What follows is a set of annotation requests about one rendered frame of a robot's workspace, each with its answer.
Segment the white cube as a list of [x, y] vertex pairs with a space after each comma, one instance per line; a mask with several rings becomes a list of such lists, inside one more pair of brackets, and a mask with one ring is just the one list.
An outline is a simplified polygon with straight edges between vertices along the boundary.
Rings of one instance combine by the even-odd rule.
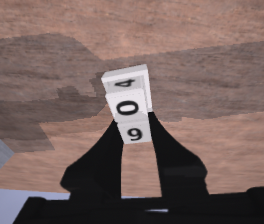
[[142, 76], [111, 81], [105, 97], [115, 122], [147, 118]]
[[117, 127], [125, 144], [151, 141], [148, 111], [146, 119], [118, 122]]

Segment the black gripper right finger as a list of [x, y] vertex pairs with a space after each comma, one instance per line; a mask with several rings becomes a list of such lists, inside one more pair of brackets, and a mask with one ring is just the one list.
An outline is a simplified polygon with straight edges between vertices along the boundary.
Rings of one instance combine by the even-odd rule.
[[205, 182], [208, 171], [201, 159], [175, 140], [154, 112], [148, 112], [148, 119], [155, 155], [157, 152], [161, 195], [167, 204], [209, 202]]

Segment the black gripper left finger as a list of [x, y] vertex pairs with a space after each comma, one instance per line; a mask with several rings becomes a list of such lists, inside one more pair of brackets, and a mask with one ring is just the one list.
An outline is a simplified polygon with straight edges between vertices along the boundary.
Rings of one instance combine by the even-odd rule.
[[113, 121], [83, 156], [68, 166], [60, 181], [70, 192], [70, 206], [104, 205], [105, 199], [121, 198], [123, 139]]

